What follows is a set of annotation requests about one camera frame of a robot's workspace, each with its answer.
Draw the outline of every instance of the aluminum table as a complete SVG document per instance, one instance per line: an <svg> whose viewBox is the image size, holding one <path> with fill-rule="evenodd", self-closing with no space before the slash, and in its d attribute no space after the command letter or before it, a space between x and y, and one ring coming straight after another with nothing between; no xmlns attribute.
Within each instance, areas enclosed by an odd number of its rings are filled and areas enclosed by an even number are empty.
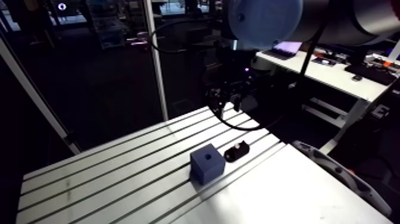
<svg viewBox="0 0 400 224"><path fill-rule="evenodd" d="M228 104L233 125L258 125ZM250 153L205 186L189 154L246 141ZM390 223L267 130L243 132L207 108L141 130L24 176L17 224Z"/></svg>

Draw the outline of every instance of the black cable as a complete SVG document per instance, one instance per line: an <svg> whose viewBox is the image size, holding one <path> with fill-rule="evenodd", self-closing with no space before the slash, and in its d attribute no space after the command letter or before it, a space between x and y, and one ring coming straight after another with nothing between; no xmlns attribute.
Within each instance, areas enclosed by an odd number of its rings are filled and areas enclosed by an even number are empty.
<svg viewBox="0 0 400 224"><path fill-rule="evenodd" d="M217 114L215 111L213 111L211 108L210 108L210 110L211 110L212 113L218 118L218 120L219 120L220 122L222 122L224 125L226 125L226 126L232 128L232 129L241 130L241 131L244 131L244 132L251 132L251 131L253 131L253 130L260 130L260 129L264 129L264 128L268 129L268 128L274 126L276 123L278 123L278 122L283 118L283 115L281 115L281 116L279 116L275 121L271 122L271 123L268 124L268 125L259 125L259 126L257 126L257 127L245 128L245 127L238 127L238 126L233 126L233 125L231 125L230 123L228 123L228 122L226 122L225 120L223 120L220 116L218 116L218 114Z"/></svg>
<svg viewBox="0 0 400 224"><path fill-rule="evenodd" d="M175 26L175 25L177 25L177 24L182 24L182 23L202 23L202 22L213 21L213 20L218 20L218 19L219 19L219 18L202 18L202 19L197 19L197 20L182 20L182 21L177 21L177 22L173 22L173 23L169 23L169 24L162 25L162 26L160 26L159 28L155 29L155 30L151 33L150 38L149 38L150 44L151 44L151 46L152 46L154 49L156 49L157 51L162 52L162 53L166 53L166 54L181 54L181 53L187 52L188 49L179 49L179 50L175 50L175 51L169 51L169 50L161 49L161 48L159 48L158 46L156 46L156 45L154 44L154 42L153 42L153 37L154 37L154 35L155 35L157 32L159 32L161 29L164 29L164 28L169 27L169 26Z"/></svg>

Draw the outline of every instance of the monitor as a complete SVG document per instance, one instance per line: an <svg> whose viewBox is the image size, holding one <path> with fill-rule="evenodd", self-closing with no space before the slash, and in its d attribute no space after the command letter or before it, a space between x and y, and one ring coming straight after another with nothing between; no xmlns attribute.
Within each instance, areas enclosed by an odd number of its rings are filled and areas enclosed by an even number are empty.
<svg viewBox="0 0 400 224"><path fill-rule="evenodd" d="M296 54L299 51L301 45L302 45L301 42L286 42L286 41L284 41L284 42L274 46L274 49L278 49L278 50L285 51L288 53Z"/></svg>

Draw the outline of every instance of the blue cube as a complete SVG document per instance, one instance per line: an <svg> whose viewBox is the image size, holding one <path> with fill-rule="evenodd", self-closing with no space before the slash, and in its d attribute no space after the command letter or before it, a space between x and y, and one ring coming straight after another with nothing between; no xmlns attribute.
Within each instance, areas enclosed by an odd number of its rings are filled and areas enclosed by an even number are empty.
<svg viewBox="0 0 400 224"><path fill-rule="evenodd" d="M190 154L190 166L192 175L205 185L224 173L225 159L209 144Z"/></svg>

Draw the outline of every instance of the workbench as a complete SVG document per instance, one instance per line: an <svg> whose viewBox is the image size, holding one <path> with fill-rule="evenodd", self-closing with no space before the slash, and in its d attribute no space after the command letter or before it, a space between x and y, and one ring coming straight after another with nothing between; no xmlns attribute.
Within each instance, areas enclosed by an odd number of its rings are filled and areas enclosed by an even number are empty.
<svg viewBox="0 0 400 224"><path fill-rule="evenodd" d="M299 51L294 57L288 60L282 60L262 52L257 53L257 57L261 60L258 63L273 63L295 73L301 72L306 55L306 52ZM311 56L310 63L305 72L305 77L357 99L350 111L343 111L317 98L311 99L313 103L338 114L339 116L337 118L332 118L315 108L304 105L306 111L340 128L339 133L321 149L324 153L329 153L329 151L336 146L346 130L371 109L380 97L390 88L390 85L385 86L366 78L355 82L352 80L355 75L345 71L347 65L337 63L330 67L312 62L312 60L316 58L315 55Z"/></svg>
<svg viewBox="0 0 400 224"><path fill-rule="evenodd" d="M233 125L258 123L227 104ZM200 186L191 152L250 152ZM201 108L24 175L17 224L390 223L268 130L234 130Z"/></svg>

